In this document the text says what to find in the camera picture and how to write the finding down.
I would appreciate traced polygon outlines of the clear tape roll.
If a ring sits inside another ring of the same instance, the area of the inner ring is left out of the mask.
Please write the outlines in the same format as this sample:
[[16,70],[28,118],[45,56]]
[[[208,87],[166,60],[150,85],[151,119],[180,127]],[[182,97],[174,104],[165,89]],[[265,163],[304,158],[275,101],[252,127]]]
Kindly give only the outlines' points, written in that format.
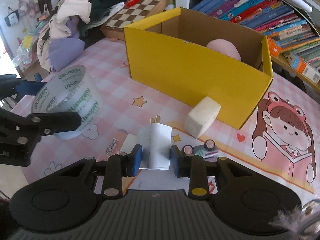
[[102,97],[86,68],[71,66],[41,88],[33,101],[31,113],[78,113],[81,117],[79,128],[57,134],[58,138],[69,140],[87,131],[102,108]]

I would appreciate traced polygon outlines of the white power adapter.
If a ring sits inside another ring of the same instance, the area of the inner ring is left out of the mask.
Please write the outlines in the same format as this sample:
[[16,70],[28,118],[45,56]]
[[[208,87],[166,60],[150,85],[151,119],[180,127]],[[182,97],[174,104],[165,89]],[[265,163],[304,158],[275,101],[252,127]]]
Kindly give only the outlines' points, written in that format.
[[152,170],[169,170],[172,128],[161,124],[159,115],[155,119],[151,119],[149,128],[150,151],[148,167]]

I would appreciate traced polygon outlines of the pink plush pig toy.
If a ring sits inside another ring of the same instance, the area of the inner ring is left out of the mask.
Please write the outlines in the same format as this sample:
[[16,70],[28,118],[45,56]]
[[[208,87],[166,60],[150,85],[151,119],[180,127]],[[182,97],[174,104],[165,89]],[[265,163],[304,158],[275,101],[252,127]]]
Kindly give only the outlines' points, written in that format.
[[234,44],[224,39],[215,39],[210,41],[206,47],[208,49],[217,51],[218,53],[232,57],[238,61],[241,61],[241,56]]

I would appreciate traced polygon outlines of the small toy car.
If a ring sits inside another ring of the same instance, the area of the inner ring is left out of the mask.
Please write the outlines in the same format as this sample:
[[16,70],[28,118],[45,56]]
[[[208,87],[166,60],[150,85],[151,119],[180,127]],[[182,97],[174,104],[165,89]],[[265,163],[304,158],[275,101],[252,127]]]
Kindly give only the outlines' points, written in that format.
[[185,145],[182,148],[182,153],[186,155],[198,155],[203,159],[216,158],[218,154],[218,148],[214,140],[208,139],[202,145],[191,146]]

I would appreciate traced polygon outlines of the white sponge block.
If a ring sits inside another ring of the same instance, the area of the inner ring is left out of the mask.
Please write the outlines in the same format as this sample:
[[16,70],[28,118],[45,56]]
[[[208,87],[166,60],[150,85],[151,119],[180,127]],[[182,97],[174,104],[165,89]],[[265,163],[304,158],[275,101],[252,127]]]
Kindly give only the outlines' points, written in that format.
[[199,138],[210,128],[220,109],[220,104],[208,96],[205,97],[188,113],[184,130],[191,136]]

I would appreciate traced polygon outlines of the pink checkered table mat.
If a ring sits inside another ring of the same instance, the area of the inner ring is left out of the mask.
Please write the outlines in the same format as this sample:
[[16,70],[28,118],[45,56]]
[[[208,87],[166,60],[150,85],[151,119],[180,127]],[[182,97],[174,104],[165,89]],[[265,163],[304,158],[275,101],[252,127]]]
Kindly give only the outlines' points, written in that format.
[[[31,164],[22,172],[32,183],[86,156],[100,157],[114,143],[118,130],[137,135],[160,116],[161,122],[172,127],[172,143],[182,147],[197,145],[198,140],[183,130],[190,106],[130,78],[125,44],[103,39],[87,48],[74,61],[91,75],[103,99],[103,109],[92,128],[82,135],[61,140],[53,135],[43,137],[31,156]],[[241,129],[234,129],[216,120],[201,141],[213,139],[219,154],[245,165],[284,184],[306,203],[319,197],[319,179],[305,183],[288,175],[284,168],[275,168],[258,159],[252,150],[252,133],[257,115],[253,114]]]

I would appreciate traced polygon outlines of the pile of clothes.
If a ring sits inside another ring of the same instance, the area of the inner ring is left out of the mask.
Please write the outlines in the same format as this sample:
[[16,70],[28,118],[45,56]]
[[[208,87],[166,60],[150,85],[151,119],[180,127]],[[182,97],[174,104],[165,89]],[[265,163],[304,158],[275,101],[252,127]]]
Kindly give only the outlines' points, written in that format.
[[37,58],[49,72],[58,72],[85,48],[88,29],[98,27],[123,9],[126,0],[59,0],[39,32]]

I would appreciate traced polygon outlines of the yellow cardboard box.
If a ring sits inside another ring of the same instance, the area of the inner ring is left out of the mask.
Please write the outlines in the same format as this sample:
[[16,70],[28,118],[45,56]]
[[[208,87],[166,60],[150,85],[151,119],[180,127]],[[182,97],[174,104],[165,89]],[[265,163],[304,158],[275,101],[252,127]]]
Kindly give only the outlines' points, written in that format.
[[[242,128],[273,81],[267,37],[195,10],[176,8],[124,28],[132,79],[196,106],[210,97],[221,105],[217,118]],[[234,44],[238,61],[206,45]]]

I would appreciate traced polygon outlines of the white orange usmile box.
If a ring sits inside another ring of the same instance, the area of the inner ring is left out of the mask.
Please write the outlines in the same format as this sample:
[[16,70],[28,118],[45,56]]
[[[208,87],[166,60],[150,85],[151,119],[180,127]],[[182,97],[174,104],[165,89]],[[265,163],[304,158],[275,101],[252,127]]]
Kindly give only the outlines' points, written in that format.
[[281,53],[280,44],[270,37],[267,37],[267,42],[268,42],[270,54],[274,57],[278,57]]

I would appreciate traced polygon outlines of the small orange white box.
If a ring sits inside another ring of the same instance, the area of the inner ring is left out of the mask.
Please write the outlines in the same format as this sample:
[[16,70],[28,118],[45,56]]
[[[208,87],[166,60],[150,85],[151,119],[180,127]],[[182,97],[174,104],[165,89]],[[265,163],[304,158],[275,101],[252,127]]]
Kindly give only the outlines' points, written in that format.
[[312,65],[307,63],[300,56],[298,56],[296,53],[291,52],[287,57],[287,61],[292,69],[296,70],[297,72],[311,80],[313,83],[319,83],[319,71]]

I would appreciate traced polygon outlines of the wooden chessboard box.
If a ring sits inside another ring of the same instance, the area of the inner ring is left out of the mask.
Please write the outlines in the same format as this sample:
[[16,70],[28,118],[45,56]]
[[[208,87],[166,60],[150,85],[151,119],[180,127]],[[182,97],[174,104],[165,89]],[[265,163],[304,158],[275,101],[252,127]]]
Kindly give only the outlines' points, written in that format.
[[173,0],[139,0],[123,8],[104,23],[100,30],[108,38],[124,40],[124,27],[146,17],[163,12]]

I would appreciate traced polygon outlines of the row of leaning books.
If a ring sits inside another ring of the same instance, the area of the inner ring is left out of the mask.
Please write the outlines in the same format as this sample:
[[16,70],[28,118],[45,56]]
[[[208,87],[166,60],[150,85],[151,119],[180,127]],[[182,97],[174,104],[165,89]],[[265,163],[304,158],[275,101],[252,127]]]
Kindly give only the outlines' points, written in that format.
[[284,57],[293,52],[319,68],[319,32],[283,0],[201,0],[192,9],[251,28],[277,41]]

